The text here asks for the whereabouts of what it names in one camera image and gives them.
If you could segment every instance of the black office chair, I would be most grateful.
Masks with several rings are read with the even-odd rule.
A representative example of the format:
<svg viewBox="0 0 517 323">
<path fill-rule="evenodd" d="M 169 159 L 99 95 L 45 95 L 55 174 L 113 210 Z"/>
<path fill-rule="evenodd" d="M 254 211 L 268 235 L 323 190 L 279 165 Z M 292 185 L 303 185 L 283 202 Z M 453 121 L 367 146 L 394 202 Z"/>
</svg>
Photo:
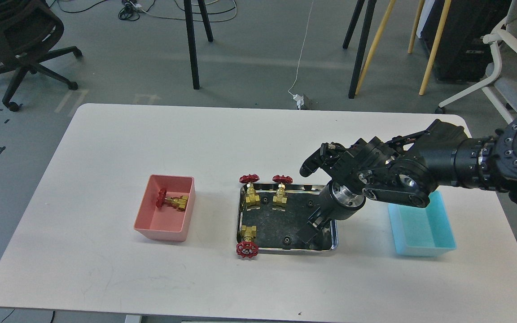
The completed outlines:
<svg viewBox="0 0 517 323">
<path fill-rule="evenodd" d="M 41 0 L 0 0 L 0 74 L 15 71 L 2 102 L 13 112 L 20 105 L 10 102 L 27 74 L 41 72 L 77 90 L 77 82 L 41 65 L 41 62 L 73 53 L 82 56 L 75 47 L 50 51 L 63 35 L 63 23 Z"/>
</svg>

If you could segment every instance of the red valve handle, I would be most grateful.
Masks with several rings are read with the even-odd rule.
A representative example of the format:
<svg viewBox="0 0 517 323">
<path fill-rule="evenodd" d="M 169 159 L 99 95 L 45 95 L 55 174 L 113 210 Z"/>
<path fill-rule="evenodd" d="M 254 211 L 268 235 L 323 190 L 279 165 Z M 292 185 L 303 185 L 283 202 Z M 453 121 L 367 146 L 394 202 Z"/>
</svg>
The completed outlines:
<svg viewBox="0 0 517 323">
<path fill-rule="evenodd" d="M 243 175 L 243 176 L 241 176 L 241 178 L 238 179 L 238 181 L 243 183 L 243 184 L 254 183 L 257 180 L 259 180 L 259 176 L 257 174 Z"/>
<path fill-rule="evenodd" d="M 165 203 L 165 197 L 166 188 L 161 188 L 161 190 L 158 192 L 157 200 L 155 201 L 154 205 L 156 207 L 162 207 L 162 205 Z"/>
<path fill-rule="evenodd" d="M 293 182 L 293 178 L 291 176 L 277 175 L 272 178 L 272 181 L 275 183 L 290 184 Z"/>
<path fill-rule="evenodd" d="M 237 255 L 242 256 L 243 258 L 248 257 L 252 258 L 259 253 L 259 246 L 252 241 L 241 241 L 237 243 Z"/>
</svg>

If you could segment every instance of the blue bin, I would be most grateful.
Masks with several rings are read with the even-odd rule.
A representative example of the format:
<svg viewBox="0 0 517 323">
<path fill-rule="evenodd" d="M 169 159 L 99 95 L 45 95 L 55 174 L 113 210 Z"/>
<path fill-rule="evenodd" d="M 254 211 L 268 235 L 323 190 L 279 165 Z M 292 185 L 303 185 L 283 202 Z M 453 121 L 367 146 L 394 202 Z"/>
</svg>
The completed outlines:
<svg viewBox="0 0 517 323">
<path fill-rule="evenodd" d="M 426 208 L 388 204 L 398 254 L 436 257 L 456 249 L 442 195 L 436 191 L 429 198 Z"/>
</svg>

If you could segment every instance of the gray floor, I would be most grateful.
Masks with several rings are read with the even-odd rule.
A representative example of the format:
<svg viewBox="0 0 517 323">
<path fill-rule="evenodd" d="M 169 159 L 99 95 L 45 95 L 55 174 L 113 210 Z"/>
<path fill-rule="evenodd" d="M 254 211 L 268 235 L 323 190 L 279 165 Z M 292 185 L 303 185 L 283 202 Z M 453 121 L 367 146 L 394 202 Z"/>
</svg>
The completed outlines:
<svg viewBox="0 0 517 323">
<path fill-rule="evenodd" d="M 62 6 L 78 10 L 94 2 L 73 0 L 62 2 Z M 287 89 L 295 78 L 311 2 L 240 0 L 237 4 L 234 20 L 213 24 L 214 43 L 205 40 L 201 24 L 195 26 L 202 85 L 198 91 L 192 89 L 184 22 L 148 16 L 136 22 L 120 21 L 118 0 L 78 14 L 62 13 L 53 7 L 66 26 L 57 46 L 77 45 L 84 57 L 77 60 L 68 55 L 45 65 L 76 80 L 79 90 L 70 92 L 55 80 L 39 74 L 27 75 L 13 99 L 24 104 L 21 111 L 0 111 L 0 148 L 5 147 L 0 154 L 0 257 L 80 104 L 295 108 Z M 230 6 L 228 0 L 221 0 L 209 6 L 209 11 Z M 293 91 L 312 98 L 318 110 L 431 113 L 438 102 L 466 85 L 439 84 L 432 79 L 426 95 L 418 96 L 427 55 L 420 43 L 414 54 L 406 54 L 415 6 L 414 0 L 397 2 L 361 94 L 349 100 L 347 88 L 359 27 L 350 49 L 343 50 L 341 44 L 354 3 L 314 2 Z M 372 35 L 385 8 L 386 2 L 379 1 Z M 168 0 L 159 0 L 151 12 L 182 15 Z M 0 76 L 0 100 L 10 77 Z M 505 126 L 480 92 L 448 108 L 466 120 L 473 136 L 490 135 L 494 129 Z M 517 237 L 517 207 L 507 197 L 500 198 Z M 0 309 L 0 321 L 9 313 L 8 309 Z M 50 317 L 50 311 L 17 310 L 6 322 L 43 323 Z M 121 314 L 59 312 L 55 322 L 123 323 L 124 319 Z M 173 319 L 149 318 L 149 322 L 161 321 Z"/>
</svg>

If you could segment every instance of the brass fitting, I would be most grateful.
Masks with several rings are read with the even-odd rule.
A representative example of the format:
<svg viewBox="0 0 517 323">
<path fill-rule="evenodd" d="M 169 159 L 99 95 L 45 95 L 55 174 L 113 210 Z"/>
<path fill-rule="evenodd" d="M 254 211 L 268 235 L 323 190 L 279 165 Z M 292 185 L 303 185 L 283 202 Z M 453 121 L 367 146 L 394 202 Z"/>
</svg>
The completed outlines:
<svg viewBox="0 0 517 323">
<path fill-rule="evenodd" d="M 248 226 L 243 225 L 240 232 L 242 241 L 254 241 L 254 238 L 257 237 L 257 226 Z"/>
<path fill-rule="evenodd" d="M 260 196 L 257 194 L 252 183 L 246 184 L 245 202 L 247 207 L 260 204 Z"/>
<path fill-rule="evenodd" d="M 285 192 L 285 184 L 280 183 L 275 195 L 272 197 L 272 203 L 276 206 L 287 206 L 287 193 Z"/>
<path fill-rule="evenodd" d="M 167 202 L 170 203 L 175 209 L 184 212 L 187 209 L 188 196 L 171 197 L 166 198 Z"/>
</svg>

